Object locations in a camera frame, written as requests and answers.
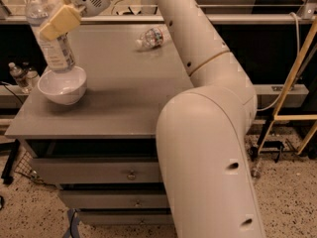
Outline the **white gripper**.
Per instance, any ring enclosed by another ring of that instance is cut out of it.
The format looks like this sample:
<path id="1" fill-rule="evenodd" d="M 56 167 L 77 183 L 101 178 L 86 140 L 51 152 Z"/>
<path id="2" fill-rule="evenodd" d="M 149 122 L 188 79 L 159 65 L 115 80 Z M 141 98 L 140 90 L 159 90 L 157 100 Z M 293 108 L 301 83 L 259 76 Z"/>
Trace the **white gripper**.
<path id="1" fill-rule="evenodd" d="M 79 26 L 81 16 L 99 15 L 109 7 L 110 0 L 49 0 L 49 3 L 51 5 L 62 4 L 40 26 L 41 37 L 52 41 Z"/>

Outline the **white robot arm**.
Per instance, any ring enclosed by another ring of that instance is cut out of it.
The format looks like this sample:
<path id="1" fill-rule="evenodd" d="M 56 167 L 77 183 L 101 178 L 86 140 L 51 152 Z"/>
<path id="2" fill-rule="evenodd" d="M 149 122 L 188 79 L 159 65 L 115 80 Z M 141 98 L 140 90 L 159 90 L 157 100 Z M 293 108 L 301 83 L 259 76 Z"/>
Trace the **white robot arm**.
<path id="1" fill-rule="evenodd" d="M 49 0 L 41 26 L 54 39 L 112 0 Z M 245 136 L 258 106 L 253 84 L 195 0 L 156 0 L 193 86 L 157 123 L 158 162 L 178 238 L 266 238 Z"/>

